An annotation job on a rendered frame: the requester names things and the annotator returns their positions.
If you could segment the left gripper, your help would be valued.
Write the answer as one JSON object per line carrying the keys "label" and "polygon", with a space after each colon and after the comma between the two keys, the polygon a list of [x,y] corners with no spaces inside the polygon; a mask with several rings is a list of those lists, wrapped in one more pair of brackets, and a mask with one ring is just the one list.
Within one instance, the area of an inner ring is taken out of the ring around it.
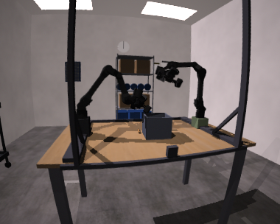
{"label": "left gripper", "polygon": [[[139,101],[140,101],[140,100],[139,100]],[[139,108],[139,109],[140,109],[141,107],[143,107],[143,108],[144,108],[144,110],[143,110],[143,111],[144,111],[145,113],[149,113],[149,112],[150,112],[151,107],[150,107],[149,105],[144,105],[144,106],[143,106],[143,104],[142,104],[142,102],[141,102],[141,101],[140,101],[140,103],[141,103],[141,104],[140,104],[140,106],[138,106],[137,108]]]}

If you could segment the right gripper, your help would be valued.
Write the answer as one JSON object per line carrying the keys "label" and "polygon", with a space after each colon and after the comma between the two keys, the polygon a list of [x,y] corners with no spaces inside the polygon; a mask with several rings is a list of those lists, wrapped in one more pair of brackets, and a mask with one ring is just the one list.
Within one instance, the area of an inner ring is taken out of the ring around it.
{"label": "right gripper", "polygon": [[[164,79],[165,77],[167,78],[166,80]],[[180,78],[178,78],[177,80],[174,80],[173,77],[174,77],[174,76],[171,75],[171,74],[167,74],[167,73],[165,74],[163,71],[159,71],[159,73],[158,73],[157,76],[156,76],[156,79],[158,79],[158,80],[160,80],[160,81],[162,81],[162,82],[168,80],[167,82],[169,82],[169,83],[174,83],[174,84],[175,84],[175,87],[180,88],[180,86],[181,86],[183,80],[180,79]],[[176,86],[176,85],[178,85],[178,86]]]}

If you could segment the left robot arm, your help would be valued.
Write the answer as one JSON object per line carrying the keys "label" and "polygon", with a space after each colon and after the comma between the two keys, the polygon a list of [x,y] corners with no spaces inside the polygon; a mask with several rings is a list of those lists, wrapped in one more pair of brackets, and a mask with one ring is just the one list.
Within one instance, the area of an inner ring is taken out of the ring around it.
{"label": "left robot arm", "polygon": [[[113,73],[113,74],[112,74]],[[143,93],[143,90],[134,88],[133,95],[129,95],[126,89],[126,85],[122,76],[122,73],[114,69],[111,65],[106,65],[103,67],[100,76],[97,78],[98,80],[95,81],[91,89],[80,99],[81,101],[78,103],[80,106],[77,106],[77,117],[78,119],[86,119],[88,117],[88,111],[86,110],[86,107],[90,105],[92,102],[92,96],[94,92],[98,89],[102,81],[108,76],[112,75],[116,77],[120,90],[122,92],[122,102],[126,105],[130,105],[130,108],[136,109],[136,107],[140,106],[140,101],[142,104],[147,100],[147,96],[145,96]],[[139,101],[140,100],[140,101]]]}

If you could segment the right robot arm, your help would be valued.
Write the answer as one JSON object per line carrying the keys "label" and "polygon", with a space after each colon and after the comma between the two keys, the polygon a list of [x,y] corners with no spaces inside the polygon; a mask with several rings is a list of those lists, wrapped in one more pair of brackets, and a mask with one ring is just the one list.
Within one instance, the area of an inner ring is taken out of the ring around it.
{"label": "right robot arm", "polygon": [[[205,118],[205,111],[206,108],[203,105],[203,81],[206,76],[206,70],[197,64],[196,62],[185,62],[185,63],[179,63],[175,61],[170,61],[168,62],[167,66],[165,67],[160,67],[157,66],[157,69],[155,70],[155,74],[158,74],[158,71],[164,71],[166,74],[171,74],[174,76],[179,74],[178,69],[180,67],[192,67],[196,72],[197,72],[197,78],[198,78],[198,84],[197,84],[197,98],[194,99],[194,104],[197,109],[196,112],[196,117],[199,119]],[[169,70],[164,70],[164,69],[169,69]]]}

